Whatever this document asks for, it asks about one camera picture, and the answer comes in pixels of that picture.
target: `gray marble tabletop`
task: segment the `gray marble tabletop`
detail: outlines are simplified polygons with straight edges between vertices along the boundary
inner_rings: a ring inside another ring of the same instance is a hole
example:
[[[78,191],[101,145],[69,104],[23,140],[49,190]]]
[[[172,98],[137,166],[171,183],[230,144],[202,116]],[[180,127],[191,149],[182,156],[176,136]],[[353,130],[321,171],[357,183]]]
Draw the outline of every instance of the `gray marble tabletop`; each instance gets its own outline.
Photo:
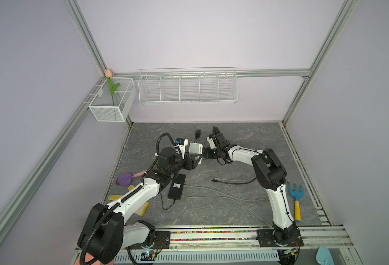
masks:
[[[200,129],[202,135],[198,142],[203,143],[206,137],[212,133],[213,126],[217,126],[231,143],[251,149],[273,149],[287,170],[287,181],[304,184],[279,123],[135,123],[108,195],[123,195],[128,192],[127,187],[115,184],[116,179],[124,172],[134,174],[146,170],[155,158],[156,140],[162,133],[170,133],[174,140],[180,137],[192,142],[195,136],[194,132],[196,129]],[[171,143],[167,138],[164,138],[161,141],[160,149],[167,146],[171,146]],[[134,214],[128,219],[127,224],[135,223],[138,220],[145,220],[153,225],[266,225],[272,223],[273,214],[267,193],[257,181],[245,185],[211,182],[211,179],[215,177],[251,178],[254,176],[254,170],[251,166],[242,162],[221,166],[214,159],[204,159],[196,169],[181,170],[180,173],[186,174],[185,184],[187,185],[207,187],[233,197],[258,201],[238,199],[234,201],[223,198],[222,196],[225,195],[210,189],[185,186],[183,195],[206,197],[182,197],[170,209],[163,210],[160,195],[157,195],[149,200],[150,205],[143,217]],[[132,185],[139,182],[139,178],[134,178]],[[169,187],[170,185],[162,191],[165,208],[173,202],[167,197]],[[287,200],[292,215],[294,215],[294,200],[288,192]],[[302,216],[300,225],[321,225],[319,216],[306,191],[299,204]]]

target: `robotic arm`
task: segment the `robotic arm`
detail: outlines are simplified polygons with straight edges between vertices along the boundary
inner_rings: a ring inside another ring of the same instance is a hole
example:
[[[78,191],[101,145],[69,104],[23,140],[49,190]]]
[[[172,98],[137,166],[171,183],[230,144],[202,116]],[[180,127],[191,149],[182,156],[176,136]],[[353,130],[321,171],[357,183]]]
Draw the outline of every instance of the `robotic arm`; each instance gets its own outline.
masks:
[[[166,147],[159,152],[159,143],[164,136],[169,137],[174,147]],[[196,137],[199,136],[200,131],[196,132]],[[269,148],[258,151],[230,144],[215,126],[207,140],[210,147],[190,143],[186,151],[187,139],[177,138],[173,141],[169,134],[161,135],[156,144],[157,157],[142,176],[142,182],[120,199],[106,206],[96,204],[91,209],[78,240],[78,246],[82,249],[80,264],[92,264],[96,260],[107,264],[122,247],[137,243],[152,246],[155,234],[153,225],[141,220],[134,225],[125,225],[126,221],[141,205],[159,194],[169,184],[172,175],[178,174],[181,169],[195,169],[201,164],[202,157],[218,161],[222,159],[226,164],[240,161],[254,167],[258,182],[270,198],[273,211],[274,232],[268,239],[281,246],[287,245],[297,228],[286,206],[287,173],[274,151]],[[88,263],[85,262],[86,253],[94,257]]]

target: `white mesh basket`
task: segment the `white mesh basket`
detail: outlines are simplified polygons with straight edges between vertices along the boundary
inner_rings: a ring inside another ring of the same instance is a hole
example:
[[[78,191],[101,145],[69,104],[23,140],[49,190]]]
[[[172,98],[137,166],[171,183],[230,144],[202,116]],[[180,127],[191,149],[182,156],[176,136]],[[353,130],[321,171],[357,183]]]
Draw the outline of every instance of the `white mesh basket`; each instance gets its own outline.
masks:
[[[113,100],[105,79],[88,107],[98,121],[123,122],[127,118],[137,90],[132,78],[111,77],[111,81],[112,84],[121,83],[113,93]]]
[[[139,97],[143,104],[235,103],[236,71],[141,74]]]

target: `black mounting plate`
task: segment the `black mounting plate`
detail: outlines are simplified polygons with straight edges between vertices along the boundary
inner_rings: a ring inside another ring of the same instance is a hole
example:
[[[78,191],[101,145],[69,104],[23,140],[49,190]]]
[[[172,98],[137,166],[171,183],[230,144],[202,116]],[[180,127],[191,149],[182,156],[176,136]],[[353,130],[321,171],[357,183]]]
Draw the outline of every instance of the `black mounting plate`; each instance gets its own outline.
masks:
[[[170,241],[171,241],[170,236],[171,236],[170,231],[155,231],[155,239],[159,239],[163,243],[162,249],[170,248]],[[155,245],[151,248],[160,249],[160,245],[161,245],[160,241],[158,241],[158,240],[153,241],[153,243]],[[129,246],[129,248],[130,249],[145,249],[144,246],[142,246],[140,244],[131,245],[131,246]]]
[[[257,233],[257,240],[259,242],[260,247],[281,247],[281,245],[278,245],[274,241],[274,235],[273,235],[274,229],[268,228],[268,229],[258,229],[256,231]],[[299,234],[298,230],[296,233],[293,235],[292,238],[298,245],[296,245],[292,240],[290,242],[287,242],[288,247],[302,247],[303,246],[303,240],[301,235]]]

